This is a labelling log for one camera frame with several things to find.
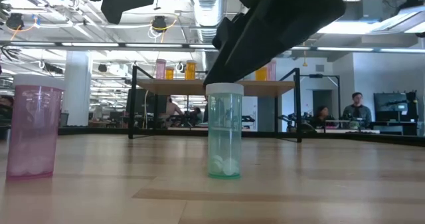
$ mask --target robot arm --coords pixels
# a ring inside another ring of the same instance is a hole
[[[342,0],[240,1],[250,10],[218,26],[212,44],[220,51],[204,85],[240,80],[345,12]]]

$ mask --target air duct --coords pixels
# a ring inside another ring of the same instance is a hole
[[[215,27],[224,17],[224,0],[193,0],[193,3],[197,26]],[[198,30],[197,32],[199,41],[207,44],[211,44],[216,35],[216,30]],[[203,52],[202,56],[203,70],[210,70],[217,58],[217,54]]]

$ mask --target pink container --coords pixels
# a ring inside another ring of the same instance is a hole
[[[267,64],[267,80],[276,81],[276,60],[272,60]]]
[[[166,60],[157,59],[156,69],[157,69],[157,79],[165,79],[165,66],[167,64]]]
[[[30,74],[14,76],[15,104],[7,179],[51,177],[64,81]]]

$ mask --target teal container lid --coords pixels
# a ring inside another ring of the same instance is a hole
[[[240,94],[244,95],[244,86],[233,83],[216,83],[207,85],[207,96],[213,94]]]

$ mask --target yellow bottle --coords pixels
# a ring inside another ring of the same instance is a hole
[[[174,79],[174,68],[165,69],[165,79],[173,80]]]
[[[197,71],[197,63],[194,60],[186,62],[185,80],[194,80]]]
[[[260,68],[255,72],[255,80],[257,81],[267,81],[267,66]]]

